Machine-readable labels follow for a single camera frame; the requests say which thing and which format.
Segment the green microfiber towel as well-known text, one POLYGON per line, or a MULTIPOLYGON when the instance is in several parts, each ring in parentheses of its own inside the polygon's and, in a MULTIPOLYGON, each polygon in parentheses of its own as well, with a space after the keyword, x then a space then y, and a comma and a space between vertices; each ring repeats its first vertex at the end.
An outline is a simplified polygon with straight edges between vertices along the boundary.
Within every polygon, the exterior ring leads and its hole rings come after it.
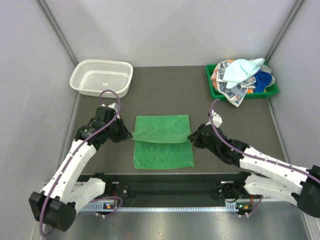
POLYGON ((134 167, 140 170, 193 168, 190 120, 182 115, 136 117, 133 140, 134 167))

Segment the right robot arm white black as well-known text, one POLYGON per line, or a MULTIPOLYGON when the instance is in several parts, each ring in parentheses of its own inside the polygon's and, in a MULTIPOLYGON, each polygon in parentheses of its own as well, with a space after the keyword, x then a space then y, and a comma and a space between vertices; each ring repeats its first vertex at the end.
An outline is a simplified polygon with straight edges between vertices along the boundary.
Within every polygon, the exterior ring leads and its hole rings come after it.
POLYGON ((319 166, 299 167, 270 157, 247 143, 227 138, 219 128, 209 124, 201 124, 188 139, 196 148, 207 149, 225 164, 244 170, 240 173, 239 181, 233 185, 237 197, 272 197, 319 218, 319 166))

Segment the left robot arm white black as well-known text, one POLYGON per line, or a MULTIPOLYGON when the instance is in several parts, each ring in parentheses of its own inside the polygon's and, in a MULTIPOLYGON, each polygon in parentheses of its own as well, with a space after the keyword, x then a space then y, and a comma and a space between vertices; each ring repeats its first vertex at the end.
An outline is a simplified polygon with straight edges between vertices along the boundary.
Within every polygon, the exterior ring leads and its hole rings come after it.
POLYGON ((132 137, 119 112, 120 106, 116 103, 101 104, 89 123, 77 130, 57 172, 40 192, 33 192, 29 197, 36 221, 65 232, 84 206, 99 196, 106 199, 113 194, 113 185, 102 173, 94 174, 77 189, 74 186, 89 160, 106 141, 120 143, 132 137))

